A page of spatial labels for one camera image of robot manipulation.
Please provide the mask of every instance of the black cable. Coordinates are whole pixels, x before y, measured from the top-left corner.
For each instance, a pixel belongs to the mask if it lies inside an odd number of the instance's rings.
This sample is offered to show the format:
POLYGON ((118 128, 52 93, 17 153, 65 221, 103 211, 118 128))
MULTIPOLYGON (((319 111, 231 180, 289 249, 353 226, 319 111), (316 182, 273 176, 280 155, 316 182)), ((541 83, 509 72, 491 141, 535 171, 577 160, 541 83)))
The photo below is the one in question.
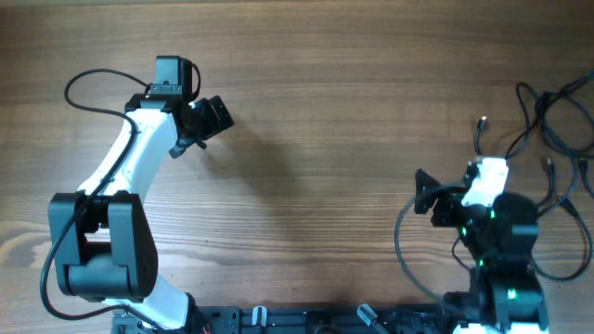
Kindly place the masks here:
MULTIPOLYGON (((418 196, 419 197, 427 196, 427 195, 430 195, 430 194, 433 194, 433 193, 436 193, 436 192, 439 192, 442 190, 456 188, 459 186, 464 186, 464 183, 460 181, 460 182, 453 182, 453 183, 433 187, 433 188, 424 190, 418 196)), ((400 213, 398 213, 398 219, 396 220, 396 224, 394 227, 394 247, 396 249, 396 256, 398 257, 398 262, 400 263, 400 268, 405 273, 405 275, 407 275, 408 279, 410 279, 410 281, 415 285, 415 287, 417 287, 417 289, 419 289, 421 292, 423 292, 427 297, 429 297, 432 300, 434 300, 435 302, 438 302, 439 304, 441 304, 449 312, 463 313, 465 315, 468 315, 470 318, 479 320, 482 324, 489 324, 489 322, 484 321, 484 319, 482 319, 480 317, 480 315, 469 314, 468 312, 462 311, 456 305, 444 301, 444 298, 442 296, 439 296, 438 294, 431 291, 429 288, 425 287, 422 283, 420 283, 420 281, 415 277, 415 275, 410 271, 410 269, 408 269, 407 262, 405 261, 404 257, 402 256, 402 250, 400 248, 400 226, 402 225, 402 219, 407 214, 410 207, 412 207, 412 205, 415 203, 416 198, 417 198, 417 196, 413 196, 412 199, 410 199, 408 201, 408 203, 405 205, 405 207, 400 210, 400 213)), ((495 330, 496 332, 500 332, 500 330, 498 330, 496 328, 493 328, 493 330, 495 330)))
POLYGON ((587 255, 586 255, 584 261, 580 264, 579 268, 577 268, 577 270, 575 270, 575 272, 573 272, 569 276, 553 276, 551 274, 547 274, 547 273, 545 273, 544 270, 542 270, 542 268, 540 266, 538 266, 538 263, 536 263, 536 260, 534 260, 534 259, 533 259, 533 264, 534 264, 534 268, 535 268, 536 272, 539 273, 544 278, 548 278, 550 280, 557 281, 557 282, 568 282, 568 281, 574 280, 574 279, 582 276, 586 272, 586 269, 588 269, 588 266, 590 265, 590 262, 592 261, 592 236, 590 235, 590 231, 588 230, 586 223, 584 223, 584 220, 582 219, 580 214, 577 212, 577 210, 574 207, 574 204, 572 204, 572 202, 570 200, 566 199, 561 204, 561 206, 562 206, 562 208, 564 208, 567 211, 567 213, 569 213, 569 215, 571 215, 572 217, 575 218, 578 226, 580 227, 582 233, 584 234, 584 237, 586 237, 586 241, 588 243, 588 248, 586 249, 587 255))
POLYGON ((588 161, 586 159, 580 158, 577 161, 577 166, 579 167, 579 172, 582 174, 584 188, 586 189, 587 193, 590 194, 592 198, 594 198, 594 191, 592 191, 592 187, 588 181, 588 161))
POLYGON ((200 94, 200 86, 202 84, 202 78, 200 77, 200 70, 198 69, 198 65, 192 63, 192 69, 194 69, 194 71, 196 71, 196 75, 198 75, 198 85, 196 86, 196 90, 192 94, 192 98, 190 99, 190 101, 193 101, 196 98, 198 98, 198 94, 200 94))
POLYGON ((470 272, 471 271, 470 267, 468 265, 466 265, 464 262, 462 262, 462 260, 456 255, 456 246, 458 245, 459 242, 460 242, 460 237, 457 237, 456 241, 454 241, 454 244, 452 245, 452 256, 454 257, 456 262, 458 262, 458 264, 462 266, 462 268, 464 268, 464 269, 466 269, 466 271, 470 272))
POLYGON ((549 191, 547 192, 547 195, 536 204, 538 208, 549 203, 555 195, 555 165, 550 158, 547 159, 547 176, 549 177, 549 191))
POLYGON ((47 254, 47 257, 45 258, 45 263, 44 263, 44 267, 42 269, 42 274, 41 274, 41 278, 40 278, 39 285, 40 285, 41 300, 42 300, 42 303, 44 304, 45 309, 51 315, 53 315, 57 318, 60 318, 60 319, 64 319, 64 320, 82 320, 82 319, 87 319, 87 318, 93 317, 95 315, 102 315, 102 314, 105 314, 106 312, 110 312, 110 311, 114 311, 114 310, 124 310, 125 312, 127 312, 131 315, 134 315, 135 317, 150 324, 151 326, 154 326, 155 328, 162 330, 162 328, 160 328, 156 323, 154 323, 154 321, 147 319, 142 314, 140 314, 139 312, 135 311, 134 309, 132 309, 126 305, 108 306, 108 307, 104 307, 102 309, 95 310, 95 311, 92 311, 92 312, 89 312, 86 314, 82 314, 82 315, 66 315, 66 314, 63 314, 62 312, 58 311, 56 308, 54 308, 54 306, 49 301, 49 296, 47 294, 47 278, 49 276, 49 269, 51 267, 52 261, 54 260, 54 257, 56 256, 56 253, 58 252, 59 245, 61 244, 62 240, 66 237, 66 234, 68 233, 68 231, 70 230, 72 225, 86 213, 86 210, 88 209, 91 202, 97 197, 97 194, 111 181, 112 176, 116 173, 116 171, 122 164, 123 160, 125 159, 126 155, 130 151, 130 149, 132 148, 132 145, 134 144, 134 142, 136 140, 136 134, 137 134, 136 123, 134 122, 133 119, 128 117, 126 114, 120 113, 118 111, 108 110, 108 109, 99 109, 99 108, 83 106, 83 105, 80 105, 80 104, 73 102, 71 100, 71 98, 69 96, 69 92, 70 92, 72 84, 74 84, 77 80, 84 77, 85 75, 89 75, 89 74, 93 74, 93 73, 101 73, 101 72, 121 75, 123 77, 134 80, 135 82, 147 87, 146 83, 140 81, 139 79, 137 79, 136 77, 134 77, 130 74, 120 72, 120 71, 115 71, 115 70, 109 70, 109 69, 96 69, 96 70, 84 71, 82 73, 77 74, 76 76, 74 76, 72 79, 70 79, 68 81, 68 83, 66 84, 66 87, 64 88, 64 99, 71 106, 73 106, 77 109, 82 109, 82 110, 86 110, 86 111, 92 111, 92 112, 109 114, 109 115, 121 117, 121 118, 125 119, 130 124, 131 131, 130 131, 130 138, 128 139, 128 142, 126 143, 125 147, 123 148, 122 153, 120 153, 120 156, 118 156, 118 158, 113 163, 111 168, 108 170, 108 172, 105 174, 105 176, 101 179, 97 188, 95 188, 95 190, 93 190, 93 192, 89 196, 87 196, 86 199, 83 201, 83 203, 81 205, 79 205, 79 207, 74 211, 72 216, 68 219, 68 221, 66 222, 64 227, 59 232, 56 240, 54 240, 52 247, 50 248, 49 253, 47 254))
MULTIPOLYGON (((588 176, 586 174, 586 171, 588 169, 588 163, 586 160, 594 159, 594 155, 588 153, 589 150, 594 148, 594 141, 592 141, 589 145, 587 145, 583 148, 570 148, 559 137, 559 135, 557 135, 557 133, 550 127, 550 125, 547 123, 547 120, 546 120, 546 115, 547 115, 547 112, 549 112, 550 107, 560 100, 565 100, 565 101, 568 101, 569 103, 571 103, 574 107, 576 107, 584 115, 584 117, 588 120, 588 123, 592 126, 592 129, 594 129, 594 118, 592 117, 592 115, 588 112, 588 110, 586 108, 584 108, 579 102, 577 102, 576 100, 574 100, 571 97, 571 94, 575 93, 575 91, 577 91, 579 88, 581 88, 585 84, 592 81, 592 79, 594 79, 594 71, 590 71, 590 72, 586 73, 585 75, 579 77, 577 80, 575 80, 569 84, 566 84, 558 92, 543 92, 541 95, 539 95, 535 91, 535 89, 532 88, 527 83, 517 83, 516 84, 516 96, 518 97, 518 101, 520 102, 520 106, 522 108, 524 121, 525 121, 525 130, 522 133, 520 133, 513 140, 510 147, 506 151, 506 154, 504 156, 505 159, 508 160, 508 159, 514 157, 515 155, 517 155, 520 152, 520 150, 522 150, 525 147, 530 133, 535 128, 538 128, 540 136, 541 136, 542 140, 545 142, 545 145, 547 145, 549 148, 551 148, 555 152, 560 153, 563 156, 567 157, 570 160, 570 162, 572 163, 572 168, 573 168, 573 178, 572 178, 571 185, 568 187, 566 192, 561 197, 559 197, 554 203, 552 203, 548 207, 545 207, 539 211, 539 213, 538 213, 539 218, 544 216, 545 214, 549 213, 551 210, 557 208, 560 205, 565 205, 565 206, 568 205, 566 203, 569 203, 568 198, 573 193, 573 191, 575 189, 575 186, 577 184, 577 178, 579 177, 580 173, 582 175, 582 182, 584 183, 584 188, 586 189, 588 194, 592 198, 594 198, 594 191, 592 191, 592 188, 589 186, 588 176), (532 123, 530 123, 530 119, 528 117, 527 108, 525 106, 525 103, 524 103, 522 95, 521 95, 521 89, 528 91, 528 93, 530 93, 532 98, 535 100, 534 111, 535 111, 536 117, 532 121, 532 123)), ((475 148, 476 153, 479 155, 482 154, 481 147, 480 147, 480 135, 481 135, 484 127, 485 127, 485 118, 483 117, 477 124, 477 132, 476 132, 476 137, 474 139, 474 148, 475 148)), ((539 207, 544 206, 547 202, 549 202, 552 199, 554 192, 555 192, 555 174, 554 174, 554 167, 552 166, 552 163, 550 163, 549 164, 549 193, 543 200, 538 202, 537 205, 539 207)), ((581 217, 579 216, 579 214, 577 216, 575 216, 575 219, 577 220, 578 224, 580 225, 580 227, 582 228, 582 230, 588 237, 589 232, 587 229, 584 229, 585 225, 582 224, 583 221, 582 221, 581 217)), ((575 279, 584 272, 584 271, 578 270, 577 275, 574 275, 574 276, 555 277, 555 276, 549 275, 549 274, 545 273, 544 271, 542 271, 542 269, 540 269, 537 266, 537 264, 535 264, 535 268, 536 268, 536 271, 540 275, 542 275, 546 278, 554 279, 554 280, 575 279)))

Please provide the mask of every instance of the wooden surface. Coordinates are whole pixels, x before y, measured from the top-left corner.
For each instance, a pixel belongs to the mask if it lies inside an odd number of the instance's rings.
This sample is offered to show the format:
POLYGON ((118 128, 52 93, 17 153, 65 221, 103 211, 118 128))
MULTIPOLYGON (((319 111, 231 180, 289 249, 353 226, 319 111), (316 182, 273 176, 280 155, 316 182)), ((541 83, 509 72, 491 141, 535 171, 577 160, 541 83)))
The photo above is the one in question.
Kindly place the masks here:
MULTIPOLYGON (((67 323, 39 300, 47 203, 95 170, 121 128, 67 106, 74 74, 113 68, 151 81, 157 55, 181 55, 200 66, 202 94, 220 95, 235 118, 206 151, 166 159, 145 203, 160 272, 200 305, 427 302, 394 255, 414 172, 458 179, 482 115, 484 151, 502 154, 522 130, 516 82, 556 89, 594 64, 592 9, 451 0, 0 9, 0 332, 109 332, 108 315, 67 323)), ((122 109, 139 91, 100 74, 72 96, 122 109)), ((594 108, 591 87, 580 96, 594 108)), ((566 105, 549 121, 571 143, 590 139, 566 105)), ((510 161, 509 189, 545 194, 540 156, 557 162, 561 189, 569 184, 567 161, 535 135, 510 161)), ((581 185, 572 199, 594 228, 581 185)), ((428 216, 404 223, 410 267, 439 293, 468 287, 450 258, 454 238, 428 216)), ((543 220, 535 257, 545 268, 568 273, 582 251, 573 220, 543 220)), ((594 330, 591 270, 541 282, 552 333, 594 330)), ((61 310, 98 307, 61 296, 53 269, 50 285, 61 310)))

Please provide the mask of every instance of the black bracket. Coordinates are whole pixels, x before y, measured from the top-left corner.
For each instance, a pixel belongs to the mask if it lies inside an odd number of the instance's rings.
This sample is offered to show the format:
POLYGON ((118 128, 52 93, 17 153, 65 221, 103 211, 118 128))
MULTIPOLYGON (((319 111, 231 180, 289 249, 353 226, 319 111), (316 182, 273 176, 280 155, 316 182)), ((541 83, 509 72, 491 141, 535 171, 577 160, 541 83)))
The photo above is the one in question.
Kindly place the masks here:
POLYGON ((439 193, 434 193, 431 195, 426 195, 424 197, 420 197, 419 195, 425 191, 425 189, 431 189, 440 186, 441 184, 437 182, 434 178, 429 176, 425 171, 422 169, 418 169, 415 173, 415 184, 417 190, 417 198, 415 199, 415 213, 416 214, 425 214, 429 211, 430 208, 433 207, 433 204, 439 197, 439 193))
POLYGON ((196 144, 206 149, 204 141, 235 124, 220 96, 192 101, 192 64, 179 56, 157 57, 155 82, 147 93, 134 94, 125 104, 125 112, 158 109, 174 116, 177 141, 169 151, 178 158, 196 144))
MULTIPOLYGON (((52 241, 86 199, 83 192, 56 194, 49 202, 52 241)), ((63 239, 56 253, 56 274, 62 293, 89 302, 122 298, 142 302, 157 281, 155 242, 137 194, 99 196, 63 239), (85 233, 110 230, 110 242, 90 242, 85 233)))

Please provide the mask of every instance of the green led light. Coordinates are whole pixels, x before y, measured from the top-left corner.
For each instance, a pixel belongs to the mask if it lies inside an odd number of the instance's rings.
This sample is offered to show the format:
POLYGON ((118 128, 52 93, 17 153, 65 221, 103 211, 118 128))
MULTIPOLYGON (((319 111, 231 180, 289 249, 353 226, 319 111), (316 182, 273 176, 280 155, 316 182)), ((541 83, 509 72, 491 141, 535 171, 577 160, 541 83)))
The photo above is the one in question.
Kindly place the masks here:
POLYGON ((516 297, 518 297, 518 292, 516 289, 508 289, 508 299, 513 300, 516 299, 516 297))

